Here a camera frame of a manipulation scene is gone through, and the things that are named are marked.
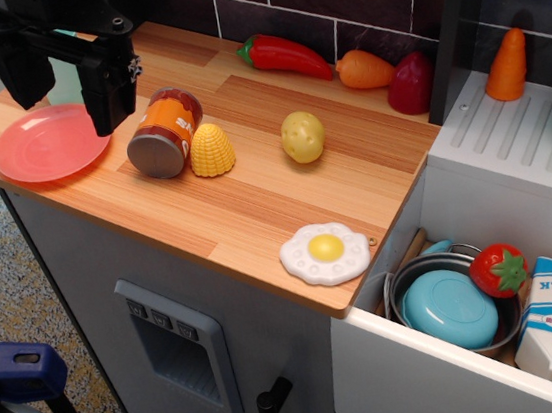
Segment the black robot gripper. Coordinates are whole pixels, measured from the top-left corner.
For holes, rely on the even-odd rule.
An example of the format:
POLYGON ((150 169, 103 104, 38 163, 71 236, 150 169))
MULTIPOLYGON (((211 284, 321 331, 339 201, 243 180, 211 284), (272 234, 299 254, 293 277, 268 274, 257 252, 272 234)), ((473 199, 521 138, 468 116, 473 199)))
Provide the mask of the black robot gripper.
POLYGON ((54 87, 50 56, 78 65, 85 108, 106 137, 136 109, 134 29, 117 0, 0 0, 0 80, 30 109, 54 87))

